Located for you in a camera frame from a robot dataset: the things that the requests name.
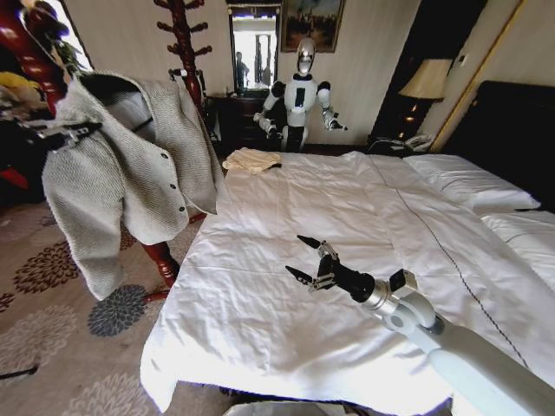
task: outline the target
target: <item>nightstand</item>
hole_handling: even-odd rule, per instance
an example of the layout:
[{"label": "nightstand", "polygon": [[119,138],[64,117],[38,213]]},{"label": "nightstand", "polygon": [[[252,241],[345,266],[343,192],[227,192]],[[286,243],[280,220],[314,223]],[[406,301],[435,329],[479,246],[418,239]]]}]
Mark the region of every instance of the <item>nightstand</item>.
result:
[{"label": "nightstand", "polygon": [[[252,119],[255,113],[262,111],[264,98],[228,97],[224,94],[216,94],[207,99],[213,101],[218,114],[222,155],[242,147],[279,151],[280,143],[276,140],[268,140],[264,130]],[[281,131],[285,123],[283,100],[276,103],[268,113],[268,118],[276,120],[277,130]]]},{"label": "nightstand", "polygon": [[424,152],[415,152],[413,149],[404,144],[400,140],[392,140],[385,137],[378,137],[375,140],[369,138],[369,145],[366,154],[381,154],[383,156],[396,156],[398,158],[406,158],[407,156],[415,156],[416,154],[425,154]]}]

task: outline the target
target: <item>beige towel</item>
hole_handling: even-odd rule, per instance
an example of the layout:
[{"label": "beige towel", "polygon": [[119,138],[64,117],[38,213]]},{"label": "beige towel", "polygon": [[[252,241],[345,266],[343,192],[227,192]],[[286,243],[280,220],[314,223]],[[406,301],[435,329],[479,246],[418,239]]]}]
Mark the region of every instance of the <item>beige towel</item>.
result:
[{"label": "beige towel", "polygon": [[243,169],[256,175],[277,163],[281,163],[279,153],[261,152],[243,147],[230,154],[223,165],[225,169]]}]

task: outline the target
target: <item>coat rack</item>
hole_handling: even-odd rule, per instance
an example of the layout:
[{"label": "coat rack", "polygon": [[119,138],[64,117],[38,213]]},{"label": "coat rack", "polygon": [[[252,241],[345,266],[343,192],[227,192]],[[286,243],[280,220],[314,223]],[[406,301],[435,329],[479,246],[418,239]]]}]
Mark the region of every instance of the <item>coat rack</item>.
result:
[{"label": "coat rack", "polygon": [[[29,13],[29,31],[23,27],[19,20],[19,14],[23,6],[19,0],[0,0],[0,45],[9,50],[20,62],[22,71],[33,81],[38,82],[42,91],[46,94],[50,112],[54,115],[55,104],[61,100],[66,92],[67,86],[63,81],[63,71],[42,50],[36,39],[42,40],[41,30],[59,28],[56,13],[53,10],[32,10]],[[199,219],[191,218],[190,222]],[[142,245],[148,256],[156,263],[158,271],[165,284],[171,287],[180,271],[180,265],[170,255],[166,242]],[[169,290],[153,293],[145,296],[145,302],[163,299]]]},{"label": "coat rack", "polygon": [[212,46],[205,46],[199,50],[193,50],[191,45],[191,34],[200,32],[208,28],[208,23],[203,22],[189,27],[186,19],[186,10],[197,9],[205,5],[205,0],[192,0],[190,3],[185,4],[183,0],[154,0],[154,4],[172,12],[173,25],[163,22],[157,22],[158,29],[172,32],[177,39],[173,45],[167,45],[167,50],[171,53],[178,55],[183,63],[183,68],[186,75],[183,76],[183,81],[189,94],[193,98],[193,102],[197,106],[200,114],[202,110],[202,92],[200,89],[199,79],[197,78],[197,67],[194,60],[196,56],[205,55],[212,52]]}]

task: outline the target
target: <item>framed painting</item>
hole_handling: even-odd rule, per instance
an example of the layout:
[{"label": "framed painting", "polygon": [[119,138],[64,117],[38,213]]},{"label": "framed painting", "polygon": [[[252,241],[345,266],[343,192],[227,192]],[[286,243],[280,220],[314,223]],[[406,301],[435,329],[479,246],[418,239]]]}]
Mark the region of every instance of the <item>framed painting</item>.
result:
[{"label": "framed painting", "polygon": [[281,51],[294,52],[309,36],[317,52],[335,52],[345,0],[284,0]]}]

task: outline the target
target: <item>black headboard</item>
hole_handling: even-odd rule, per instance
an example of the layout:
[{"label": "black headboard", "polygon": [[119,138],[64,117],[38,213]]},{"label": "black headboard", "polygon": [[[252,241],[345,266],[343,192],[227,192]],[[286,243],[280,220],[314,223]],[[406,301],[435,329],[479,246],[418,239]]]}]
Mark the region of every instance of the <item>black headboard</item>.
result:
[{"label": "black headboard", "polygon": [[555,88],[484,81],[443,148],[530,192],[555,212]]}]

